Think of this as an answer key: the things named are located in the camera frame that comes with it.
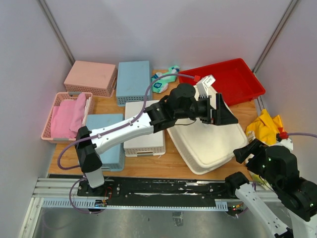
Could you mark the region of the large white laundry basket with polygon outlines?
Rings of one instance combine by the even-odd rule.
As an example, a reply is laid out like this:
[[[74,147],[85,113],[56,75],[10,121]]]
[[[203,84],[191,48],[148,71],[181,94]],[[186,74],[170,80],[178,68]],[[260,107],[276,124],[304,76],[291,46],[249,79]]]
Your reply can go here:
[[[167,132],[186,165],[197,175],[226,164],[234,157],[233,151],[248,142],[238,123],[217,126],[199,119],[179,119]]]

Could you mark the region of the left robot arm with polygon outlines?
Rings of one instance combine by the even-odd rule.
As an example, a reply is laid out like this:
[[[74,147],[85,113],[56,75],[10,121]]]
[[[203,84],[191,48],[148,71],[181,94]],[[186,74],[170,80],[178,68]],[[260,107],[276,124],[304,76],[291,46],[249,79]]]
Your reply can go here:
[[[179,119],[199,119],[204,124],[217,126],[237,124],[220,93],[215,95],[215,106],[211,105],[208,90],[198,97],[196,89],[188,83],[179,84],[169,95],[150,106],[143,106],[139,114],[108,127],[89,130],[81,127],[75,145],[81,172],[88,181],[89,191],[101,196],[106,191],[100,154],[130,139],[154,134],[175,126]]]

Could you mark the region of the light blue upturned basket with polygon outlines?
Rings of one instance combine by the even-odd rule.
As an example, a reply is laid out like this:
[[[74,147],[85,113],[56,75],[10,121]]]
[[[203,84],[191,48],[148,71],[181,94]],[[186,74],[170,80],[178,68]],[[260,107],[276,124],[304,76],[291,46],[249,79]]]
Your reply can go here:
[[[116,102],[124,107],[127,102],[152,100],[152,91],[146,90],[151,83],[152,67],[148,60],[127,61],[118,64]]]

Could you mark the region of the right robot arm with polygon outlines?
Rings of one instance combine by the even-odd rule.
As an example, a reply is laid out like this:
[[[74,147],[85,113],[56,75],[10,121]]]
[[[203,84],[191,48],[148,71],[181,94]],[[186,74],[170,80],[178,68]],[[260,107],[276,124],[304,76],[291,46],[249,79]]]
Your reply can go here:
[[[287,208],[292,227],[268,208],[241,172],[225,178],[225,194],[240,199],[273,238],[315,238],[317,185],[300,177],[296,156],[283,145],[268,146],[257,139],[233,153],[238,163],[248,160],[247,169],[270,184]]]

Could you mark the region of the small white perforated basket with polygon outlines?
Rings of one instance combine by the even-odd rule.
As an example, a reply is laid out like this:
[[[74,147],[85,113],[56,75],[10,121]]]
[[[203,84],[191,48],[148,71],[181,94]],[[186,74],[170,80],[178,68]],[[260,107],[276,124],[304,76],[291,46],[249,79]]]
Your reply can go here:
[[[125,119],[138,114],[143,102],[127,102]],[[166,153],[164,131],[143,135],[123,143],[126,157],[161,156]]]

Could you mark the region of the blue perforated basket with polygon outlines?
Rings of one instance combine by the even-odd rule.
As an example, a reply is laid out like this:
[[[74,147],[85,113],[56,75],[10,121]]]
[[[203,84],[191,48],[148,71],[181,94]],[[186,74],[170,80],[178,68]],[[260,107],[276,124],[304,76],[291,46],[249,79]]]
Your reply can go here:
[[[107,127],[123,121],[123,114],[94,114],[88,115],[86,126],[89,130]],[[125,153],[123,143],[115,145],[100,154],[103,171],[119,172],[124,169]]]

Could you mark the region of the red plastic tray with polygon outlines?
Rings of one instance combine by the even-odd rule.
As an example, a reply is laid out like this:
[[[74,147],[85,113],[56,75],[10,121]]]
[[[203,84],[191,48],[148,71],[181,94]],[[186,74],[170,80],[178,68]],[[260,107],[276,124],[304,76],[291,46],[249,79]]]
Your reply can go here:
[[[265,88],[242,58],[183,70],[180,73],[201,78],[212,75],[215,78],[213,88],[222,94],[228,106],[255,100],[265,94]]]

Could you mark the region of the pink perforated basket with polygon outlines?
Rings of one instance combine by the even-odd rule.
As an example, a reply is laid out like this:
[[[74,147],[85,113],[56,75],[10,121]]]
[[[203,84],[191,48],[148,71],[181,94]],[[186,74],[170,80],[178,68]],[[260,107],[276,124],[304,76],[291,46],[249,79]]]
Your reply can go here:
[[[113,96],[117,78],[114,64],[75,61],[64,85],[68,92],[91,92],[98,97]]]

